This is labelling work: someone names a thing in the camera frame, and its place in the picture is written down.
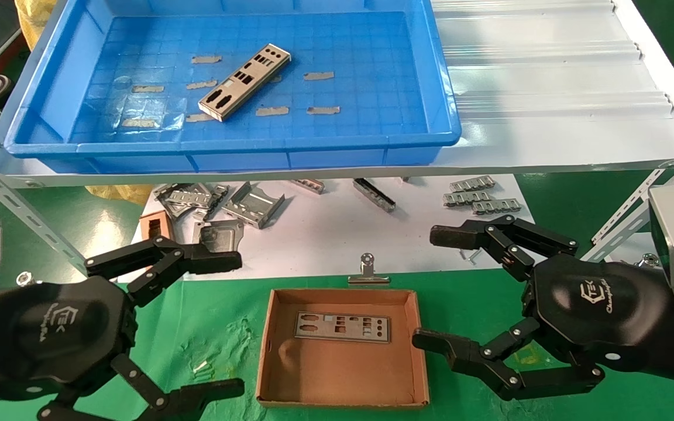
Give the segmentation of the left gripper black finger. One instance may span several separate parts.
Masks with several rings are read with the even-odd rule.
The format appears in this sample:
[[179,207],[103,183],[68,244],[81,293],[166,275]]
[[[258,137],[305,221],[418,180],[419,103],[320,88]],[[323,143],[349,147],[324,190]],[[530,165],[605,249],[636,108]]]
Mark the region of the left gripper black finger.
[[238,251],[209,251],[201,243],[179,244],[166,237],[153,237],[102,255],[87,258],[87,275],[115,279],[145,269],[128,285],[134,306],[143,307],[160,296],[184,274],[224,274],[242,267]]

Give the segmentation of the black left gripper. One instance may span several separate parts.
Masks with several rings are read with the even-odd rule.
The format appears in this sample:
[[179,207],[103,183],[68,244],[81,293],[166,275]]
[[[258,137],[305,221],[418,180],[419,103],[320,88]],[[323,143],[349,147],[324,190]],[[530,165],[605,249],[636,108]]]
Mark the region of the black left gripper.
[[117,373],[147,403],[136,420],[198,420],[209,403],[244,394],[240,378],[165,394],[127,355],[137,330],[126,293],[101,277],[0,290],[0,401],[58,394],[38,420],[107,420],[73,406]]

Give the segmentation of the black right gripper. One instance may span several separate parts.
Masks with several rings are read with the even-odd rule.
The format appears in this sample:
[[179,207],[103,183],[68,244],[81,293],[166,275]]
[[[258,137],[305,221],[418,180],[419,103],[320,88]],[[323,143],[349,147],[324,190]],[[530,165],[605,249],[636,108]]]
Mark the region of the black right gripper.
[[[596,364],[616,371],[647,370],[652,338],[671,302],[660,270],[581,261],[573,257],[577,241],[511,215],[433,226],[429,240],[434,246],[483,250],[515,280],[531,278],[526,314],[532,318],[483,346],[455,334],[415,330],[412,345],[444,356],[451,371],[478,378],[504,401],[521,401],[588,394],[604,380]],[[535,264],[526,250],[549,259]],[[508,367],[506,359],[532,339],[569,365],[531,371]]]

